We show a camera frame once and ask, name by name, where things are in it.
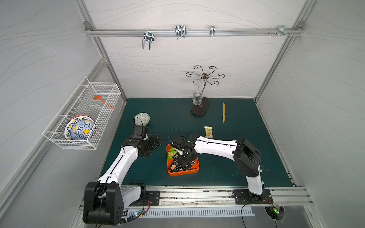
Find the orange storage box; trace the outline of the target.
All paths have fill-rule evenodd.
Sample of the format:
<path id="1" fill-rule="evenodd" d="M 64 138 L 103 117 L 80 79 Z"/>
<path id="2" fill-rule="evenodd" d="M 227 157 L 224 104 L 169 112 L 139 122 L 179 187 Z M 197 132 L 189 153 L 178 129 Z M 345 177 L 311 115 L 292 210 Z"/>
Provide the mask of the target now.
<path id="1" fill-rule="evenodd" d="M 169 176 L 176 177 L 176 176 L 182 176 L 182 175 L 188 175 L 188 174 L 194 174 L 197 173 L 200 169 L 200 164 L 198 158 L 196 158 L 194 161 L 190 163 L 190 165 L 187 166 L 187 170 L 184 170 L 183 168 L 178 167 L 177 163 L 174 162 L 175 159 L 167 159 L 167 151 L 169 148 L 171 148 L 171 144 L 168 144 L 166 146 L 166 162 L 167 162 L 167 172 Z"/>

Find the cream cookie packet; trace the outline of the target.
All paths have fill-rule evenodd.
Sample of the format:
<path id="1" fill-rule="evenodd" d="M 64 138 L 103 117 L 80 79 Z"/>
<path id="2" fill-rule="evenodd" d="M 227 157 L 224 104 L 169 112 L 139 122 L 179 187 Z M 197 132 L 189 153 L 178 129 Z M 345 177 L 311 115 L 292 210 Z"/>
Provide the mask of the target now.
<path id="1" fill-rule="evenodd" d="M 206 138 L 214 138 L 213 128 L 211 126 L 205 126 L 204 130 L 205 130 L 205 137 Z"/>

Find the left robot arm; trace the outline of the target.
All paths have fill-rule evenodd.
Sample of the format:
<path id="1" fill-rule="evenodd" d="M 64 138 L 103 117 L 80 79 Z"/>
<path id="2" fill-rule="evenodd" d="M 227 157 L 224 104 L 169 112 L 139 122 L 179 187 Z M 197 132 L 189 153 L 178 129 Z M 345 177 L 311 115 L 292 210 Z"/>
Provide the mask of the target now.
<path id="1" fill-rule="evenodd" d="M 84 190 L 83 221 L 102 225 L 128 223 L 145 215 L 150 209 L 145 185 L 132 183 L 122 187 L 123 180 L 138 157 L 148 157 L 163 144 L 158 135 L 149 136 L 147 126 L 135 125 L 134 133 L 121 146 L 120 153 L 108 170 Z"/>

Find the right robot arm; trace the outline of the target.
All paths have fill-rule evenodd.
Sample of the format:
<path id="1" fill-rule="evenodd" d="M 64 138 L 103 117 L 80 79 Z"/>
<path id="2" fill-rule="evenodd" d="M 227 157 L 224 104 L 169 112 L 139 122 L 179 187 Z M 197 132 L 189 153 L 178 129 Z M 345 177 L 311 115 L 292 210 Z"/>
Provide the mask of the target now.
<path id="1" fill-rule="evenodd" d="M 249 193 L 263 197 L 261 154 L 247 139 L 222 141 L 190 135 L 188 138 L 176 138 L 171 146 L 177 151 L 174 155 L 177 168 L 189 167 L 199 154 L 210 154 L 234 161 L 239 172 L 246 177 Z"/>

